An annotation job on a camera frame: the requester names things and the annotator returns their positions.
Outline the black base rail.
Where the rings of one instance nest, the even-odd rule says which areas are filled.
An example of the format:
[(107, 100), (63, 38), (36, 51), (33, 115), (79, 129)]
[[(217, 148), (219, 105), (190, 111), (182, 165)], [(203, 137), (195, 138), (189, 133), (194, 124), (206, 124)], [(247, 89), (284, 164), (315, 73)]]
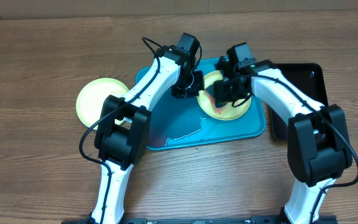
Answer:
[[(79, 221), (66, 221), (62, 224), (85, 224), (96, 223), (90, 219)], [(214, 218), (214, 219), (159, 219), (148, 220), (146, 218), (128, 218), (122, 219), (120, 224), (276, 224), (287, 223), (279, 220), (278, 215), (252, 216), (250, 218)], [(316, 223), (338, 224), (336, 216), (322, 217)]]

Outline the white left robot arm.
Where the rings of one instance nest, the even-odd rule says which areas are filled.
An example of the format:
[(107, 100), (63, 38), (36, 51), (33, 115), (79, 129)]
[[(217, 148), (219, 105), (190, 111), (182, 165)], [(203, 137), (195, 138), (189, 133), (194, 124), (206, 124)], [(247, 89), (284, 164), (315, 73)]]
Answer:
[(149, 141), (152, 110), (167, 90), (178, 99), (199, 95), (204, 83), (195, 54), (202, 51), (200, 45), (161, 46), (154, 51), (154, 62), (139, 83), (123, 96), (109, 95), (104, 100), (101, 116), (93, 124), (101, 185), (87, 223), (121, 221), (129, 174)]

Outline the teal plastic tray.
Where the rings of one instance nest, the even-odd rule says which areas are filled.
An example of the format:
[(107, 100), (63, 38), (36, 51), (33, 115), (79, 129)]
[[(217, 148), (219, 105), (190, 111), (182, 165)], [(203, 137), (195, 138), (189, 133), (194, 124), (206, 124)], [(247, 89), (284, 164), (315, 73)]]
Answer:
[(240, 118), (221, 121), (207, 115), (196, 98), (176, 99), (167, 90), (152, 109), (150, 150), (199, 146), (260, 136), (266, 128), (262, 102), (251, 99)]

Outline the yellow plate ketchup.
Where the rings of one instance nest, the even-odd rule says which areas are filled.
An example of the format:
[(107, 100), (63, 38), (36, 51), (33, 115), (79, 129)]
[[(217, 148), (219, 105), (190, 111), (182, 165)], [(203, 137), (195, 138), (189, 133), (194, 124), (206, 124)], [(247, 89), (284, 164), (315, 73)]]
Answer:
[(237, 100), (234, 104), (234, 107), (231, 105), (231, 103), (228, 103), (221, 108), (217, 108), (215, 107), (213, 97), (206, 90), (199, 91), (197, 100), (201, 109), (207, 115), (222, 121), (230, 121), (240, 118), (248, 111), (252, 101), (249, 98), (243, 105), (238, 106), (242, 100)]

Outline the yellow plate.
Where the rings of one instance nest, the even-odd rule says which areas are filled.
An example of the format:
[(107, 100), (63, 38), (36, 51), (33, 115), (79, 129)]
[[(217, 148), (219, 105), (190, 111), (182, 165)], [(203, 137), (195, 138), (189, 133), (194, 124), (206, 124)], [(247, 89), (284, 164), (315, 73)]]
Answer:
[(93, 80), (80, 91), (76, 99), (79, 120), (90, 127), (100, 118), (103, 103), (109, 95), (119, 97), (128, 91), (125, 84), (113, 78)]

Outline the black water tray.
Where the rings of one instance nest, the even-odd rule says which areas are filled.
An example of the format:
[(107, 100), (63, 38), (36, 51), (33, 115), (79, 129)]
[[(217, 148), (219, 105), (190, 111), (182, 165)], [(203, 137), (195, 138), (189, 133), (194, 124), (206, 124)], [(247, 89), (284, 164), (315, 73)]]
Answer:
[[(310, 98), (327, 106), (328, 98), (322, 68), (316, 63), (277, 63), (283, 76)], [(276, 141), (287, 141), (287, 126), (279, 115), (268, 107), (272, 137)]]

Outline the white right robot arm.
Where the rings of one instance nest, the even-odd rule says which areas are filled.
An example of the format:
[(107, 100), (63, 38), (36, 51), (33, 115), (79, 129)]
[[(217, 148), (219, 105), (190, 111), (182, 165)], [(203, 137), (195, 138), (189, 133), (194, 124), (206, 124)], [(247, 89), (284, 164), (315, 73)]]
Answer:
[(207, 88), (216, 106), (251, 96), (261, 99), (287, 122), (287, 158), (295, 182), (281, 211), (286, 223), (318, 223), (326, 192), (352, 164), (346, 119), (338, 105), (326, 106), (289, 82), (269, 60), (231, 62), (221, 57), (215, 65), (223, 79)]

